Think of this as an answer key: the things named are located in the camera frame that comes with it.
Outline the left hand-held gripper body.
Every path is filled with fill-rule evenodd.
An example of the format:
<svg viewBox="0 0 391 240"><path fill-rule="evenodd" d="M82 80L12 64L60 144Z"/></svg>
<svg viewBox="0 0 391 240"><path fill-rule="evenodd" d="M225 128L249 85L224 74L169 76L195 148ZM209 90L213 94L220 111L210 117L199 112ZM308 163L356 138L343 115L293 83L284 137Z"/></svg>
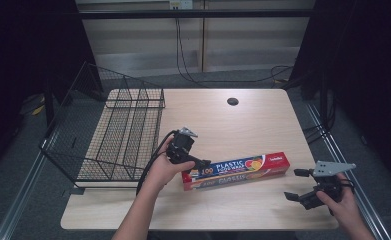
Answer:
<svg viewBox="0 0 391 240"><path fill-rule="evenodd" d="M193 137L197 137L187 127L173 132L173 139L168 144L166 154L173 164L180 164L188 161L195 161L196 158L189 154L194 143Z"/></svg>

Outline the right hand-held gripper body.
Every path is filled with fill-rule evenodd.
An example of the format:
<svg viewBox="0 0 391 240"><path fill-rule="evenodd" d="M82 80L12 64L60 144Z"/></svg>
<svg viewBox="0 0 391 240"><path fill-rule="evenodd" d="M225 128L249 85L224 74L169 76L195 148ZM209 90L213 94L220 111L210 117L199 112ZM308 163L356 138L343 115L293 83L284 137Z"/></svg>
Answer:
<svg viewBox="0 0 391 240"><path fill-rule="evenodd" d="M306 210L323 205L323 202L316 196L317 191L323 191L335 202L341 200L342 187L344 184L337 177L338 173L343 173L355 169L354 163L337 163L327 161L317 161L313 169L312 177L317 185L309 193L303 194L299 202Z"/></svg>

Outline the red blue plastic wrap box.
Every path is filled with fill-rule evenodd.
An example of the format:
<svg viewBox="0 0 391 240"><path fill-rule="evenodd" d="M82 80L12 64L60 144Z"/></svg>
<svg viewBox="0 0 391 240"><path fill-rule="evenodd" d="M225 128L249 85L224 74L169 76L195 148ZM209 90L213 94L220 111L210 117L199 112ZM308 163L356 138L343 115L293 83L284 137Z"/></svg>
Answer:
<svg viewBox="0 0 391 240"><path fill-rule="evenodd" d="M289 167L290 162L283 152L211 163L201 170L183 172L183 189L191 191L281 176Z"/></svg>

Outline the person's right hand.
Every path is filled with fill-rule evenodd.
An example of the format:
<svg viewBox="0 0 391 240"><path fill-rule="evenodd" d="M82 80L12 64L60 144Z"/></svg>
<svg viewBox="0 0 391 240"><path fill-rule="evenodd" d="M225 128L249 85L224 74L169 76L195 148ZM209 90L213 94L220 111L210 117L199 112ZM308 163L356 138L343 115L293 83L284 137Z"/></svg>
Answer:
<svg viewBox="0 0 391 240"><path fill-rule="evenodd" d="M361 221L359 210L355 201L352 188L348 186L349 181L344 174L338 173L337 177L344 184L342 187L342 198L340 202L335 202L323 191L318 191L316 196L333 212L339 225L348 230L358 225Z"/></svg>

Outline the person's left hand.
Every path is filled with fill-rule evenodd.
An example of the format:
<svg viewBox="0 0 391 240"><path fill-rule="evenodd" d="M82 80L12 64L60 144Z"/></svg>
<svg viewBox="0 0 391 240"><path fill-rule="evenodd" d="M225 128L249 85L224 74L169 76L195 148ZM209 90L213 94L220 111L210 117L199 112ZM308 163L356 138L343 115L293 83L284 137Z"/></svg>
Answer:
<svg viewBox="0 0 391 240"><path fill-rule="evenodd" d="M161 146L159 155L154 160L147 177L145 178L145 181L140 190L140 194L145 192L159 193L163 187L175 177L177 173L190 170L195 166L193 161L180 164L173 164L170 162L166 155L166 150L172 140L172 137L168 137L165 143Z"/></svg>

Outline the dark curtain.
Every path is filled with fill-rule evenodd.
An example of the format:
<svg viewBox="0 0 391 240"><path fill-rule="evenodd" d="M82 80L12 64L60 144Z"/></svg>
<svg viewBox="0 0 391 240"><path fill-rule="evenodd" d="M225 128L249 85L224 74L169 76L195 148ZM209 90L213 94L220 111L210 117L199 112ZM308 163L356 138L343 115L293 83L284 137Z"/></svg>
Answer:
<svg viewBox="0 0 391 240"><path fill-rule="evenodd" d="M0 158L23 101L47 83L62 98L94 61L76 0L0 0Z"/></svg>
<svg viewBox="0 0 391 240"><path fill-rule="evenodd" d="M315 0L290 80L311 98L322 86L391 172L391 0Z"/></svg>

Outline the black horizontal bar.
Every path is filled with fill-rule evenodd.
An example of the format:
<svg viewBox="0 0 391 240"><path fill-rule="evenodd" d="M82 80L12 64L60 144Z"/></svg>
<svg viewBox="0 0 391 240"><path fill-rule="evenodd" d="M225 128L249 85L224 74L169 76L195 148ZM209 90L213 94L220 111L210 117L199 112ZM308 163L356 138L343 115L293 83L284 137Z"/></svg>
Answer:
<svg viewBox="0 0 391 240"><path fill-rule="evenodd" d="M166 18L256 18L311 17L311 9L277 10L152 10L152 11L80 11L82 19L166 19Z"/></svg>

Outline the white power outlet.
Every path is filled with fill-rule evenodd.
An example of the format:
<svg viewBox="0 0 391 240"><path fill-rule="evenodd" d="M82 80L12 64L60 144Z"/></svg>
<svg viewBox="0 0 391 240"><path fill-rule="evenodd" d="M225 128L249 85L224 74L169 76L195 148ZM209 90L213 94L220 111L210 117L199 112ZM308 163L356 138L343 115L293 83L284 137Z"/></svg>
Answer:
<svg viewBox="0 0 391 240"><path fill-rule="evenodd" d="M192 10L193 0L169 0L171 10Z"/></svg>

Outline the metal floor rail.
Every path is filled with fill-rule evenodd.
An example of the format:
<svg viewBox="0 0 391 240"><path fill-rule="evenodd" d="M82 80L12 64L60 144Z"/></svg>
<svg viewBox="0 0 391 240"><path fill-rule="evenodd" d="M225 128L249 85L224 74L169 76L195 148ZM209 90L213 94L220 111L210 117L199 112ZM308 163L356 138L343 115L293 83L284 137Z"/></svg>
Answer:
<svg viewBox="0 0 391 240"><path fill-rule="evenodd" d="M64 211L61 175L36 145L37 155L0 223L0 240L38 240L59 225Z"/></svg>
<svg viewBox="0 0 391 240"><path fill-rule="evenodd" d="M329 153L331 154L333 161L336 163L346 163L347 160L345 156L342 154L338 144L336 143L333 135L329 130L326 130L322 126L319 110L313 105L308 104L307 109L309 114L315 124L315 127L318 129L320 133L320 137L325 143ZM368 225L370 230L372 231L374 237L377 240L391 240L391 236L387 231L381 217L372 206L369 198L366 196L361 184L356 178L354 172L352 170L348 170L345 172L345 176L353 183L355 186L355 196L356 200L359 204L359 209Z"/></svg>

